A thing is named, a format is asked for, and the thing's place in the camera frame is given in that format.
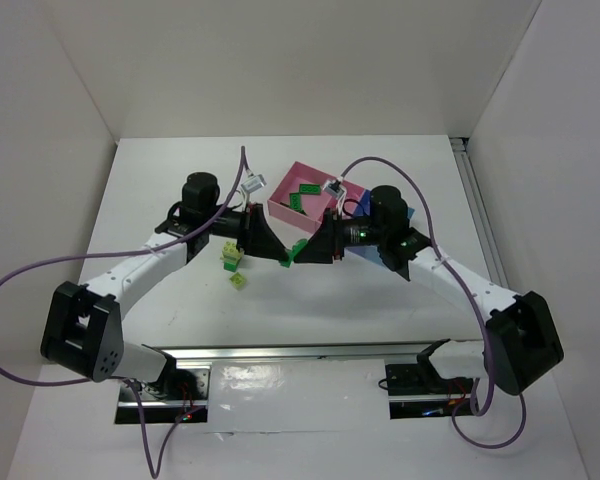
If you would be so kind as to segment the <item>lime and green lego stack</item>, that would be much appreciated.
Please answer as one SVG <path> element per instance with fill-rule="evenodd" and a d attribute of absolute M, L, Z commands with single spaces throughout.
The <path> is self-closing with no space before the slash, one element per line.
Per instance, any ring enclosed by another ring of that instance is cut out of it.
<path fill-rule="evenodd" d="M 235 242 L 225 242 L 222 248 L 220 259 L 223 263 L 223 268 L 226 271 L 236 272 L 243 257 L 244 252 L 237 246 Z"/>

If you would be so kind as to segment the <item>green lego brick with studs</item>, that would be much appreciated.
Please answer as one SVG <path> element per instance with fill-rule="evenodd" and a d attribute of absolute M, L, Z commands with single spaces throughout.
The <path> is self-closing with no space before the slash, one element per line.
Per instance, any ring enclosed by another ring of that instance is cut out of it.
<path fill-rule="evenodd" d="M 298 240 L 291 249 L 287 249 L 287 258 L 285 260 L 281 260 L 279 264 L 285 268 L 289 268 L 293 263 L 295 257 L 301 252 L 301 250 L 306 246 L 308 240 L 306 238 Z"/>

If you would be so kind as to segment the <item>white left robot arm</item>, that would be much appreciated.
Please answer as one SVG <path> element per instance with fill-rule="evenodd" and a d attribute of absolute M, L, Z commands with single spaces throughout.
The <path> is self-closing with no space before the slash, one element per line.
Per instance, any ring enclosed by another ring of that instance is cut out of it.
<path fill-rule="evenodd" d="M 262 205 L 221 210 L 214 175 L 192 173 L 178 203 L 144 245 L 83 285 L 61 284 L 52 296 L 40 351 L 44 358 L 91 381 L 132 379 L 163 398 L 178 393 L 191 376 L 163 350 L 124 341 L 122 322 L 156 285 L 185 267 L 212 235 L 233 239 L 248 256 L 285 262 L 283 243 L 266 222 Z"/>

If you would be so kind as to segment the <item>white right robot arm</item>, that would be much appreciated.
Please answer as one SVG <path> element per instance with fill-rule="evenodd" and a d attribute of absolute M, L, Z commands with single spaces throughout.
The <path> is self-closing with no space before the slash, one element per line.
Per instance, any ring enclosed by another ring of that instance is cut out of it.
<path fill-rule="evenodd" d="M 297 263 L 332 264 L 346 249 L 371 246 L 390 271 L 430 289 L 479 322 L 479 341 L 440 340 L 418 356 L 435 379 L 487 379 L 515 396 L 564 359 L 546 300 L 534 291 L 500 287 L 446 255 L 412 227 L 398 189 L 374 188 L 366 215 L 324 212 L 319 229 L 295 256 Z"/>

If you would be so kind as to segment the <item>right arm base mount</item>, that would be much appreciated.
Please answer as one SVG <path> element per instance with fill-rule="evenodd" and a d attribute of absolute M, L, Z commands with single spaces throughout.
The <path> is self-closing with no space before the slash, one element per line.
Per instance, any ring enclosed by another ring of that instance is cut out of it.
<path fill-rule="evenodd" d="M 411 363 L 385 366 L 385 377 L 377 386 L 388 394 L 392 420 L 451 417 L 455 409 L 459 416 L 471 415 L 474 381 L 466 377 L 443 379 L 430 361 L 434 351 L 447 342 L 434 342 L 417 353 Z"/>

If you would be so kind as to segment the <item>lime green small lego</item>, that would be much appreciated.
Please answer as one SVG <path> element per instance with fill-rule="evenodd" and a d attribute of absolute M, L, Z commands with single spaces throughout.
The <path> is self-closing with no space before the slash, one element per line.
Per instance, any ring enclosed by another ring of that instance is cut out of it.
<path fill-rule="evenodd" d="M 229 281 L 236 290 L 242 290 L 247 285 L 247 278 L 240 272 L 235 272 L 231 275 Z"/>

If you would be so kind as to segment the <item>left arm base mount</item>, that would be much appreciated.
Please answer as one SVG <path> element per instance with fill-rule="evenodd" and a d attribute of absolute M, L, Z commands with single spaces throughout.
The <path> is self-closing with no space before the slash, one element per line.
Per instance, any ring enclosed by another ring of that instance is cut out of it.
<path fill-rule="evenodd" d="M 141 400 L 146 424 L 171 424 L 179 416 L 184 416 L 183 424 L 203 424 L 208 421 L 211 366 L 184 364 L 178 369 L 176 379 L 166 389 L 160 390 L 156 383 L 131 381 Z M 140 423 L 134 390 L 125 383 L 120 386 L 114 419 L 118 425 Z"/>

